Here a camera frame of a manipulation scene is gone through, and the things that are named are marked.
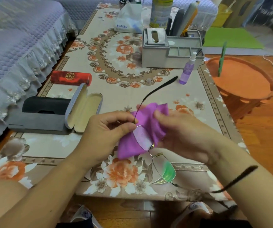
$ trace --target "gold logo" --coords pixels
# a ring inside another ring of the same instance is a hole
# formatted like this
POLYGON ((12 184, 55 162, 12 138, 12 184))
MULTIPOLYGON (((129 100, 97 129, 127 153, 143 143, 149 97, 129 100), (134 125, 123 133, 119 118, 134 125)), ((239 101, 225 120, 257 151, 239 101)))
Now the gold logo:
POLYGON ((66 73, 65 77, 66 77, 67 80, 71 81, 71 80, 74 79, 74 73, 71 73, 71 72, 66 73))

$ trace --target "coffee table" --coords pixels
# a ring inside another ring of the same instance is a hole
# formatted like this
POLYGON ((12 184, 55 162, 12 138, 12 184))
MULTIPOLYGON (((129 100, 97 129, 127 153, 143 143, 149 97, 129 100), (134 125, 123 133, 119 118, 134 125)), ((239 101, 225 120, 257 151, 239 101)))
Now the coffee table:
MULTIPOLYGON (((141 34, 114 32, 113 20, 118 11, 117 6, 99 4, 56 68, 92 74, 88 94, 103 95, 100 113, 134 111, 147 93, 182 73, 180 69, 141 68, 141 34)), ((48 80, 39 96, 72 98, 76 89, 77 86, 52 84, 48 80)), ((204 63, 192 72, 186 85, 173 83, 151 95, 145 104, 151 102, 168 103, 169 109, 193 115, 248 151, 204 63)), ((77 133, 66 136, 14 133, 0 153, 0 178, 5 178, 6 172, 7 179, 30 188, 66 158, 80 138, 81 134, 77 133)), ((166 183, 153 167, 148 153, 119 161, 115 147, 108 159, 85 175, 76 193, 170 201, 231 200, 226 192, 209 193, 222 186, 207 166, 169 150, 164 149, 163 153, 177 171, 174 183, 184 189, 166 183), (117 169, 129 174, 112 176, 111 170, 117 169)))

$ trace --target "purple spray bottle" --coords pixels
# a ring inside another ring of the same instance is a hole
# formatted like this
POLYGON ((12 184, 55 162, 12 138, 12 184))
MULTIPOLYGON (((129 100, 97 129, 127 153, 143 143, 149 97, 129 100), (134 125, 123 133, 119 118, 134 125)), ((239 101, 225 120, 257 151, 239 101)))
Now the purple spray bottle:
POLYGON ((186 63, 183 73, 180 77, 179 83, 182 85, 185 85, 188 81, 188 78, 190 77, 193 67, 195 66, 195 57, 197 56, 196 52, 192 53, 192 56, 190 57, 189 61, 186 63))

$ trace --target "yellow bin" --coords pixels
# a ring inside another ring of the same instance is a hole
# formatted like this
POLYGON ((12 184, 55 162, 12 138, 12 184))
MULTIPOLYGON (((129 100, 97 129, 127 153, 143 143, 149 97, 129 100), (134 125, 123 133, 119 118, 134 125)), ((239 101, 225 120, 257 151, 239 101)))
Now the yellow bin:
POLYGON ((211 27, 222 27, 224 25, 224 23, 226 22, 226 20, 228 19, 228 17, 232 13, 232 10, 229 10, 226 13, 225 10, 227 8, 228 7, 224 4, 219 5, 218 15, 217 15, 216 19, 214 20, 214 22, 212 23, 211 27))

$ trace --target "purple cleaning cloth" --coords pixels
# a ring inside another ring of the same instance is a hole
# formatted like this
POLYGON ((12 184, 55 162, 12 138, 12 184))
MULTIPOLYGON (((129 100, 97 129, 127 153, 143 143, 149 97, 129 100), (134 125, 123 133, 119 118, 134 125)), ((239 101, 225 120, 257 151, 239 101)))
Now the purple cleaning cloth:
MULTIPOLYGON (((161 139, 165 137, 166 130, 165 128, 162 128, 159 125, 158 120, 154 118, 155 110, 158 110, 161 113, 168 115, 167 104, 158 105, 157 103, 150 103, 148 106, 138 111, 136 115, 138 123, 136 124, 136 126, 141 125, 148 132, 148 134, 151 137, 151 140, 156 145, 161 139)), ((147 150, 144 150, 138 144, 132 132, 123 136, 119 141, 118 147, 119 159, 125 159, 135 155, 140 155, 145 152, 147 152, 147 150)))

